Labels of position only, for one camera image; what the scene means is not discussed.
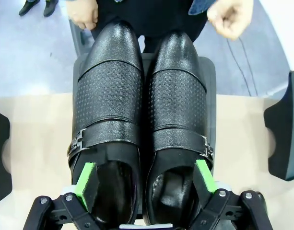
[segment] person's foot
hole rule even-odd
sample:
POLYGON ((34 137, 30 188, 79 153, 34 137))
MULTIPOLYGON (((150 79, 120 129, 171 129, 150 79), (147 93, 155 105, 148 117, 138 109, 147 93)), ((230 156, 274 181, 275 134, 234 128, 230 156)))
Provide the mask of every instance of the person's foot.
POLYGON ((48 17, 51 16, 54 12, 56 5, 59 0, 46 0, 45 11, 43 12, 43 16, 48 17))
POLYGON ((24 6, 22 7, 22 9, 19 11, 19 15, 20 16, 25 15, 27 12, 30 11, 30 9, 33 6, 37 5, 39 2, 40 2, 40 0, 35 0, 33 2, 26 1, 25 4, 24 4, 24 6))

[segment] gray floor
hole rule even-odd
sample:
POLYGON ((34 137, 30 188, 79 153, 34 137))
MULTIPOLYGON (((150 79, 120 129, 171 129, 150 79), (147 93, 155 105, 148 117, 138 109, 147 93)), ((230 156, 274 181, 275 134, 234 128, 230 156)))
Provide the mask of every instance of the gray floor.
MULTIPOLYGON (((19 17, 24 2, 0 0, 0 97, 71 92, 76 54, 64 2, 49 18, 44 0, 19 17)), ((258 0, 241 39, 228 41, 207 24, 194 44, 215 63, 218 94, 262 96, 287 81, 284 51, 258 0)))

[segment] denim sleeve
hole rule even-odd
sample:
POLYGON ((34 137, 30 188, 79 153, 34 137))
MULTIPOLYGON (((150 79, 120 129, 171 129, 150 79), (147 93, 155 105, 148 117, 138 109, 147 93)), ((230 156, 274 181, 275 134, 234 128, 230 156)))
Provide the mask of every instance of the denim sleeve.
POLYGON ((197 15, 206 11, 215 0, 193 0, 193 3, 188 11, 189 15, 197 15))

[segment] cable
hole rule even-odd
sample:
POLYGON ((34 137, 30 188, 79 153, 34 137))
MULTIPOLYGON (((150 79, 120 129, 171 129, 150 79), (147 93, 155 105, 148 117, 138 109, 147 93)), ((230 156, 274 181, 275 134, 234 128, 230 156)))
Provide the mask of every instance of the cable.
POLYGON ((254 87, 254 90, 256 91, 256 96, 258 96, 258 90, 257 90, 256 82, 254 81, 253 71, 252 71, 251 65, 250 65, 249 60, 248 60, 248 57, 247 57, 247 52, 246 52, 244 43, 243 43, 243 41, 242 41, 241 38, 239 38, 239 41, 241 42, 242 47, 243 47, 243 50, 244 50, 244 53, 245 53, 246 61, 247 61, 247 64, 248 64, 248 67, 249 67, 249 70, 250 70, 250 73, 251 73, 251 77, 252 77, 253 87, 254 87))
POLYGON ((250 92, 250 90, 249 90, 248 82, 247 82, 246 77, 245 77, 245 74, 244 74, 244 72, 242 71, 242 69, 240 68, 240 66, 239 66, 239 64, 238 64, 238 62, 237 62, 237 60, 236 60, 236 58, 235 58, 235 56, 234 56, 234 54, 233 54, 233 51, 232 51, 232 48, 231 48, 231 46, 230 46, 230 43, 229 43, 229 40, 228 40, 228 39, 227 39, 227 43, 228 43, 228 46, 229 46, 229 49, 230 49, 231 55, 232 55, 232 57, 233 57, 235 63, 237 64, 237 67, 239 68, 239 71, 241 71, 241 73, 242 73, 242 76, 243 76, 243 79, 244 79, 244 81, 245 81, 245 84, 246 84, 246 87, 247 87, 247 90, 248 90, 249 96, 252 97, 251 92, 250 92))

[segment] shoe buckle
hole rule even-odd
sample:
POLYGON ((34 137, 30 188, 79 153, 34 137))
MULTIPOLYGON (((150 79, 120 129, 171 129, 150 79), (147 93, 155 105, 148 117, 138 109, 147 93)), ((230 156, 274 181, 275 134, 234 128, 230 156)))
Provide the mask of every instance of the shoe buckle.
POLYGON ((204 139, 204 154, 201 154, 200 156, 203 156, 206 160, 208 160, 212 166, 213 166, 213 160, 214 160, 214 149, 209 145, 207 137, 201 135, 204 139))
POLYGON ((68 153, 68 155, 72 154, 73 152, 81 152, 82 150, 87 150, 88 148, 83 147, 83 131, 85 131, 86 129, 81 129, 80 132, 78 133, 78 135, 76 135, 74 137, 74 139, 71 142, 71 149, 68 153))

